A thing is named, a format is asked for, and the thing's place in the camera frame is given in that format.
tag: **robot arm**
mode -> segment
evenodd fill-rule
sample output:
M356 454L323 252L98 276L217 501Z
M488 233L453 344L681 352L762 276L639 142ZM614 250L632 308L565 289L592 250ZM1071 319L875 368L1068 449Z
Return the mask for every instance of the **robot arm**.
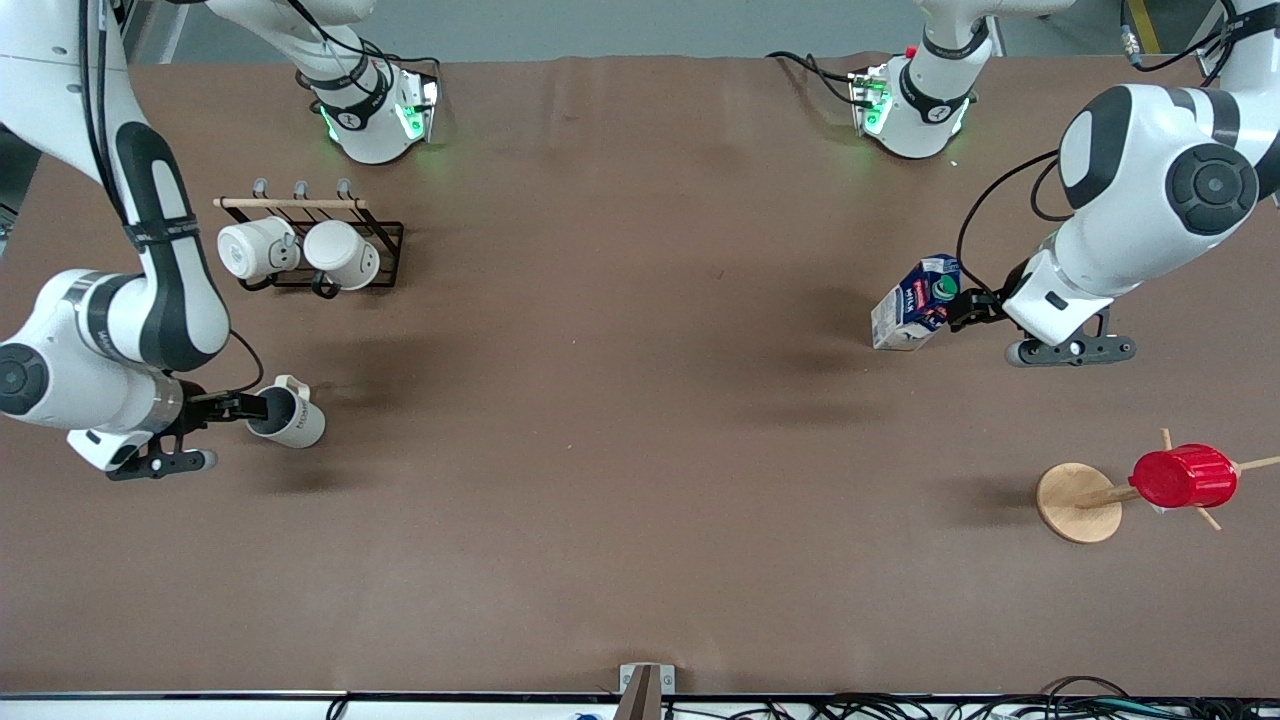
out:
M1030 256L1004 301L1024 331L1061 345L1116 297L1216 247L1253 210L1257 172L1201 131L1197 95L1206 106L1229 99L1117 86L1068 127L1060 176L1075 214Z
M1114 363L1133 355L1106 336L1115 299L1208 252L1280 188L1280 4L1238 3L1243 31L1222 88L1112 87L1071 122L1059 176L1075 214L996 297L970 290L948 307L954 329L1005 316L1028 340L1015 365ZM1101 316L1097 334L1082 328Z
M375 3L207 0L205 4L216 15L270 42L297 65L300 81L320 100L330 137L352 160L380 164L428 137L438 82L387 61L347 27L367 18Z
M86 10L91 32L82 36ZM169 373L218 355L229 319L173 152L143 118L118 28L100 12L97 0L0 0L0 122L102 182L81 96L90 88L73 53L91 44L96 65L105 31L104 160L142 274L65 270L50 279L26 324L0 345L0 413L69 429L86 460L115 470L179 419L189 393Z
M915 0L924 37L911 56L899 55L855 81L860 132L904 158L928 158L960 132L978 73L991 58L987 15L1047 15L1075 0Z

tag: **green led light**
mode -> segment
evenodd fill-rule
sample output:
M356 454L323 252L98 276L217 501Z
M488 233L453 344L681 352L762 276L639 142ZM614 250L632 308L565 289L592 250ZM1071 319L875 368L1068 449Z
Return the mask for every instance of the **green led light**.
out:
M329 140L340 142L338 140L338 131L333 129L333 120L329 119L329 113L325 111L324 105L320 106L320 117L324 118L324 124L329 128Z
M956 110L956 123L951 126L951 135L960 132L960 123L964 122L964 113L968 109L969 109L969 101L965 100L964 104L960 105L960 109Z
M422 129L422 113L419 113L413 108L404 108L401 105L396 105L396 109L399 111L398 117L401 119L401 124L404 126L404 135L407 135L410 140L422 137L422 133L425 132Z

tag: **black wire rack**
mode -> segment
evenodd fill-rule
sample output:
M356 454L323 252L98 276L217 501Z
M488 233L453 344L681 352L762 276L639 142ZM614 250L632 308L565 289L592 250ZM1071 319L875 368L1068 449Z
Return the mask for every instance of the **black wire rack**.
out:
M300 243L311 228L323 222L346 222L361 237L374 243L381 260L378 275L365 287L396 287L396 281L399 277L401 255L404 249L404 223L375 218L369 209L369 204L364 199L351 193L351 183L346 179L338 183L338 193L333 200L312 200L307 197L306 188L305 182L298 182L294 186L292 199L276 200L268 197L266 181L260 178L253 183L252 197L216 197L214 199L214 206L225 210L237 223L253 220L246 210L260 210L264 213L264 217L280 218L289 224ZM305 215L305 219L291 214L291 211ZM330 213L337 213L338 217L335 218ZM238 282L241 287L251 292L269 287L311 288L315 295L325 300L333 300L342 290L325 278L324 270L311 266L306 259L293 270L271 273L256 282L244 279L238 279Z

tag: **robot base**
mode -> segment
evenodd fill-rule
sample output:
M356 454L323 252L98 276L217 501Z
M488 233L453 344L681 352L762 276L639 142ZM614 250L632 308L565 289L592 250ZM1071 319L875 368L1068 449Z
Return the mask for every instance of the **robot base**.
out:
M1079 498L1115 486L1106 475L1082 462L1050 468L1036 486L1036 509L1041 519L1062 539L1089 544L1116 533L1124 510L1119 502L1102 507L1076 507Z
M892 58L888 63L869 68L867 74L850 78L850 99L863 100L872 108L854 106L854 127L858 133L874 138L895 155L909 159L937 155L946 147L951 136L960 132L960 124L969 100L960 109L938 123L925 123L919 110L902 99L899 76L906 65L905 56Z
M387 72L387 65L380 60L372 63L379 72ZM355 123L358 119L347 118L344 113L337 113L337 118L321 113L329 124L330 140L340 145L348 158L365 165L390 163L415 142L431 141L440 92L439 79L394 65L389 70L393 78L390 92L362 129L346 127L348 120Z

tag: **wooden dowel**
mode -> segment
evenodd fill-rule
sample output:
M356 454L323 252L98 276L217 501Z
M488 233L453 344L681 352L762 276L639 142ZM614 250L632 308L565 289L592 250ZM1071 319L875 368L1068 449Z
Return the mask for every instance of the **wooden dowel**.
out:
M1276 455L1275 457L1263 457L1262 460L1253 460L1249 462L1240 462L1239 465L1235 466L1235 470L1238 473L1243 473L1245 470L1257 470L1258 468L1266 468L1267 465L1277 465L1277 464L1280 464L1280 455Z
M369 204L356 200L273 200L270 197L215 197L214 208L297 208L306 210L366 210Z
M1217 520L1215 520L1213 516L1208 514L1208 510L1204 510L1203 507L1197 507L1196 511L1199 514L1201 518L1204 518L1204 521L1208 523L1210 528L1213 528L1217 532L1222 532L1222 525L1217 524Z
M1138 500L1139 497L1142 496L1138 495L1138 488L1133 486L1116 486L1114 488L1082 495L1075 498L1075 502L1071 505L1079 507L1080 510L1093 510L1094 507L1106 507L1107 505L1116 502L1129 502L1130 500Z

